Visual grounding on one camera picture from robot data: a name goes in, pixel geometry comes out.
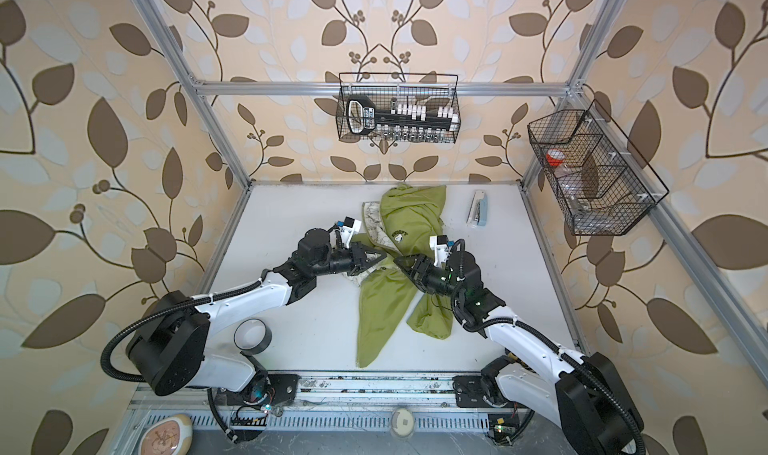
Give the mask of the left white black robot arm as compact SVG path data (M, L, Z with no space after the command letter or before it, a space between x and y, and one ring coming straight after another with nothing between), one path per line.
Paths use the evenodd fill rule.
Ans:
M250 283L192 297L167 293L152 312L106 344L101 369L116 380L145 382L158 396L186 387L240 392L260 366L247 351L232 357L217 350L219 333L301 300L320 276L356 276L386 257L382 249L344 240L339 227L311 229L284 263L265 269Z

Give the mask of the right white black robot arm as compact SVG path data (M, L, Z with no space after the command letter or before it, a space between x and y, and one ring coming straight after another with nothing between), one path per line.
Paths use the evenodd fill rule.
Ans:
M644 422L615 365L556 343L523 321L482 281L474 256L449 253L442 266L427 255L401 256L398 268L422 292L444 296L460 326L515 356L520 367L490 365L492 405L517 402L556 424L578 454L644 454Z

